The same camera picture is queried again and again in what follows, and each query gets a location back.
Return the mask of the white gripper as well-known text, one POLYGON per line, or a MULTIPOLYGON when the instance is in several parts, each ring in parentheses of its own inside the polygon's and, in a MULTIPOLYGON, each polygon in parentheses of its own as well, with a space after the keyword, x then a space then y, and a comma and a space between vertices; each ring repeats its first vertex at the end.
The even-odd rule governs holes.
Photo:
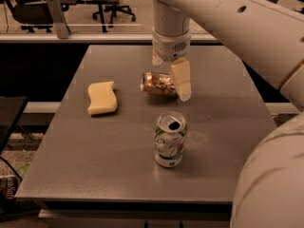
POLYGON ((182 102, 191 98, 190 63, 185 56, 190 49, 191 32, 183 35, 168 37, 152 30, 152 65, 159 66, 162 62, 174 61, 171 64, 169 75, 182 102))

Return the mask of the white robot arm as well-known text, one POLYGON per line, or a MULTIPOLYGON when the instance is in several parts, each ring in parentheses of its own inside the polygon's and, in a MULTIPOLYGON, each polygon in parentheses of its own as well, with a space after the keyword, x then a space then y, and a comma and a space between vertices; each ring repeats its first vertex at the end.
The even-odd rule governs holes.
MULTIPOLYGON (((265 0, 156 0, 153 44, 176 41, 190 17, 236 54, 297 109, 303 107, 304 23, 301 13, 265 0)), ((230 228, 304 228, 304 112, 254 149, 244 164, 230 228)))

